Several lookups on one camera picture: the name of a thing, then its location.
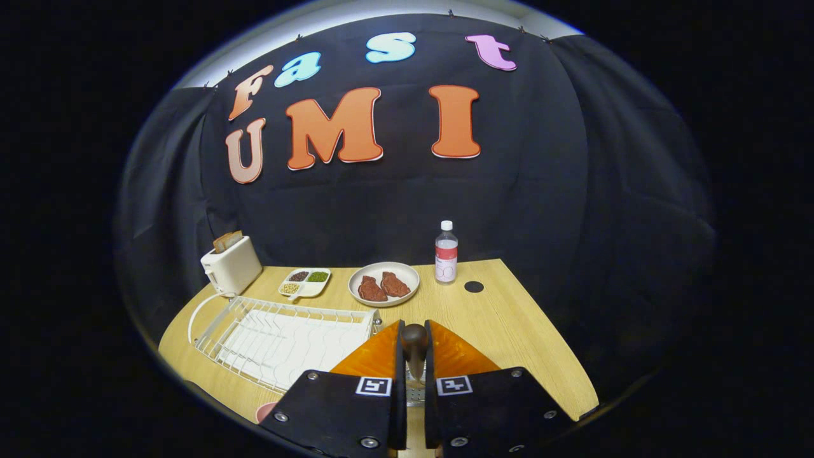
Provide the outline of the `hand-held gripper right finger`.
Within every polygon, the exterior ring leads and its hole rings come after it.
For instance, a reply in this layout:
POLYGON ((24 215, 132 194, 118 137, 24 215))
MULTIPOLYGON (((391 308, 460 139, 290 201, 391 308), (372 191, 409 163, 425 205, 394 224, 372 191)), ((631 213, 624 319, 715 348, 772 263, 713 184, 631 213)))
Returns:
POLYGON ((502 369, 425 322, 425 446, 438 457, 535 457, 572 418, 524 367, 502 369))

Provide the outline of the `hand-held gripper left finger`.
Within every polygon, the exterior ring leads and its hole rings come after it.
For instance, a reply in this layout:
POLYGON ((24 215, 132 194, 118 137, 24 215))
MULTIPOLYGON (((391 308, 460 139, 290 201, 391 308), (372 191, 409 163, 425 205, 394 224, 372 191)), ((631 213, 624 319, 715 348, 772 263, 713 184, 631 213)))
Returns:
POLYGON ((407 443, 404 327, 397 320, 329 371, 303 371, 261 428, 329 457, 396 457, 407 443))

